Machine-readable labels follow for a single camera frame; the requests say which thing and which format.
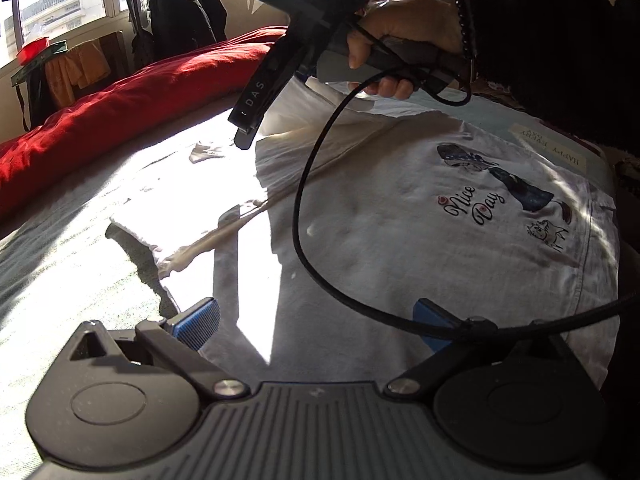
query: red container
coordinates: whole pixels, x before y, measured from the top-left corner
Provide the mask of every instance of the red container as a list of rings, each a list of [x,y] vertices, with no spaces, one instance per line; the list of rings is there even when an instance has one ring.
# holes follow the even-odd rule
[[[25,66],[34,57],[41,53],[45,48],[49,46],[49,38],[40,38],[36,41],[31,41],[21,48],[18,52],[18,63]]]

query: red blanket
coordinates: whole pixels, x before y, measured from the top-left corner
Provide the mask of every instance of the red blanket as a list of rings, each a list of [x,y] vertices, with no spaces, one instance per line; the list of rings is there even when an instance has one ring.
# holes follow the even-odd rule
[[[0,221],[126,140],[240,91],[283,27],[153,63],[0,144]]]

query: orange towel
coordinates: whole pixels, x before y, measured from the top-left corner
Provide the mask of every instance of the orange towel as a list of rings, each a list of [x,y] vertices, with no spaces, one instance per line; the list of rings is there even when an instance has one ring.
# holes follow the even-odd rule
[[[58,108],[66,108],[76,102],[73,85],[86,88],[110,73],[100,40],[81,43],[45,65],[49,90]]]

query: metal screw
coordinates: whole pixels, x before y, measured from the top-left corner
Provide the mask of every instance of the metal screw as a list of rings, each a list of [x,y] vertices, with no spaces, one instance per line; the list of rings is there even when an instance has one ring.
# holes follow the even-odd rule
[[[235,379],[224,379],[213,386],[213,391],[220,397],[239,397],[244,394],[245,386]]]
[[[152,323],[164,323],[166,318],[164,316],[149,316],[146,320]]]
[[[400,377],[391,381],[386,387],[396,395],[413,395],[420,390],[420,383],[413,379]]]

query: black cable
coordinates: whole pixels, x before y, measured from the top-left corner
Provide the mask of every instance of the black cable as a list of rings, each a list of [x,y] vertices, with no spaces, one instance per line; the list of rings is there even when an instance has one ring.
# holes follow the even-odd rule
[[[382,48],[383,43],[380,40],[375,40],[375,42]],[[348,306],[351,310],[354,310],[355,312],[362,314],[363,316],[369,317],[369,319],[373,319],[388,326],[398,328],[405,332],[444,340],[469,340],[476,342],[487,342],[496,340],[514,341],[522,339],[536,339],[554,334],[570,332],[571,330],[577,330],[579,328],[583,328],[585,326],[589,326],[591,324],[598,323],[605,319],[609,319],[610,317],[616,316],[623,310],[633,305],[638,306],[640,304],[638,294],[634,293],[626,296],[625,298],[621,298],[620,300],[612,301],[611,303],[604,304],[603,306],[596,307],[581,314],[574,314],[572,316],[563,317],[561,319],[556,319],[553,321],[542,322],[539,324],[516,326],[510,328],[497,328],[491,330],[487,329],[487,326],[485,324],[464,323],[458,328],[448,328],[405,319],[403,317],[395,316],[394,314],[389,314],[388,312],[384,312],[372,306],[361,303],[351,296],[343,293],[341,290],[338,290],[338,288],[329,283],[314,268],[314,266],[306,257],[305,252],[302,249],[302,244],[300,242],[300,206],[302,204],[302,193],[305,189],[306,180],[308,179],[309,173],[311,172],[311,168],[314,161],[316,160],[316,155],[320,150],[322,142],[329,133],[329,130],[335,123],[340,113],[342,113],[349,102],[367,86],[382,79],[386,75],[396,73],[398,70],[402,70],[404,68],[417,69],[423,67],[424,65],[411,65],[402,62],[402,66],[384,70],[360,83],[347,95],[347,97],[345,97],[340,102],[340,104],[334,110],[334,113],[331,114],[331,117],[329,117],[329,120],[326,122],[324,128],[320,132],[318,140],[316,140],[316,143],[311,149],[309,158],[307,159],[305,167],[302,171],[302,175],[300,176],[298,190],[296,191],[296,197],[293,205],[292,234],[293,246],[296,250],[296,254],[300,259],[303,267],[305,267],[306,271],[309,273],[312,279],[327,294],[331,295],[333,298],[340,301],[345,306]],[[461,84],[464,84],[464,82],[461,81],[457,75],[455,75],[454,78]]]

